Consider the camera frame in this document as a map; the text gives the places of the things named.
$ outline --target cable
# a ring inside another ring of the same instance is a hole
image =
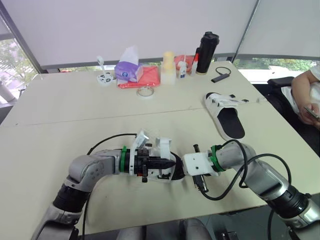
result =
[[[90,155],[92,153],[92,151],[96,147],[98,147],[100,144],[102,144],[110,139],[114,139],[114,138],[121,137],[121,136],[137,136],[137,134],[136,133],[122,133],[122,134],[113,135],[111,137],[103,139],[102,141],[100,141],[96,145],[94,145],[92,148],[90,148],[87,155]],[[87,214],[88,214],[88,206],[89,206],[90,196],[91,196],[91,193],[89,194],[88,200],[86,201],[85,207],[84,207],[83,220],[82,220],[82,240],[85,240],[85,235],[86,235],[86,218],[87,218]]]
[[[219,75],[222,75],[223,73],[219,72],[217,69],[227,69],[229,71],[228,75],[231,74],[231,70],[225,66],[218,66],[215,68],[215,71],[219,74]]]
[[[113,138],[121,137],[121,136],[137,136],[137,134],[136,133],[122,133],[122,134],[117,134],[117,135],[108,137],[106,139],[103,139],[102,141],[100,141],[96,145],[94,145],[92,148],[90,148],[90,150],[88,151],[87,155],[90,155],[92,153],[92,151],[96,147],[98,147],[100,144],[104,143],[105,141],[108,141],[108,140],[113,139]]]
[[[275,213],[275,211],[273,209],[271,209],[270,214],[269,214],[269,218],[268,218],[268,226],[266,228],[268,240],[272,240],[271,239],[271,223],[272,223],[272,217],[274,216],[274,213]]]
[[[244,181],[246,180],[247,177],[247,173],[248,173],[248,157],[247,157],[247,153],[244,149],[244,146],[236,139],[231,139],[229,141],[226,141],[224,144],[222,144],[222,147],[224,147],[225,145],[235,142],[236,144],[238,144],[239,148],[241,149],[242,155],[243,155],[243,161],[244,161],[244,170],[243,170],[243,175],[242,178],[239,182],[239,187],[242,189],[246,189],[248,188],[248,186],[246,185],[242,185],[244,183]]]
[[[272,154],[272,153],[264,153],[264,154],[256,155],[256,156],[250,158],[250,159],[247,161],[247,164],[246,164],[246,165],[248,166],[248,165],[249,165],[250,163],[252,163],[254,160],[256,160],[256,159],[258,159],[258,158],[263,158],[263,157],[273,157],[273,158],[276,158],[276,159],[280,160],[280,161],[283,163],[283,165],[284,165],[284,167],[285,167],[285,169],[286,169],[286,172],[287,172],[287,174],[288,174],[288,182],[291,184],[291,171],[290,171],[290,169],[289,169],[288,164],[285,162],[285,160],[283,160],[281,157],[279,157],[279,156],[277,156],[277,155],[275,155],[275,154]],[[212,197],[212,196],[207,195],[204,191],[200,191],[201,194],[202,194],[204,197],[206,197],[207,199],[212,200],[212,201],[218,201],[218,200],[223,199],[223,198],[230,192],[230,190],[231,190],[232,187],[234,186],[237,178],[240,176],[240,174],[241,174],[241,172],[242,172],[242,170],[243,170],[244,168],[245,168],[245,164],[243,164],[243,165],[240,167],[240,169],[238,170],[238,172],[237,172],[237,173],[235,174],[235,176],[233,177],[233,179],[232,179],[231,183],[229,184],[229,186],[226,188],[226,190],[225,190],[220,196]]]

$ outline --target purple tissue box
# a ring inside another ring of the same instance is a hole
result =
[[[131,62],[120,61],[114,68],[117,80],[137,83],[144,73],[144,68]]]

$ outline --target black water bottle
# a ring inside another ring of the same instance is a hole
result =
[[[201,38],[201,44],[198,48],[199,60],[196,68],[197,74],[204,75],[208,72],[208,68],[218,44],[219,36],[213,34],[211,31],[206,31]]]

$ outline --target slide sandal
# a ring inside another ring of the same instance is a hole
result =
[[[220,135],[226,141],[231,139],[241,140],[245,130],[238,118],[237,105],[248,100],[235,100],[234,95],[221,95],[209,92],[204,97],[204,104],[209,111]]]

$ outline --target white table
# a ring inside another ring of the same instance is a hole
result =
[[[229,67],[232,74],[212,83],[218,66]],[[224,140],[202,104],[208,92],[250,100],[238,106],[246,132],[243,142],[257,154],[273,153],[284,158],[292,172],[292,184],[301,192],[319,193],[320,161],[303,139],[268,102],[255,102],[262,96],[232,64],[217,62],[209,71],[174,86],[159,86],[150,100],[139,99],[136,89],[99,86],[97,72],[37,76],[0,126],[0,239],[30,237],[60,189],[71,161],[106,137],[145,128],[152,140],[157,136],[172,138],[171,150],[181,157],[194,151],[193,144],[199,144],[202,151],[222,144]],[[128,104],[120,105],[120,100]],[[97,150],[130,146],[131,142],[130,136],[120,137]],[[286,176],[278,160],[264,160]],[[229,170],[220,177],[207,177],[209,195],[220,195],[234,174]],[[141,183],[134,176],[109,176],[98,182],[91,195],[87,233],[264,204],[252,191],[236,185],[223,200],[210,201],[194,188],[191,177],[165,184]]]

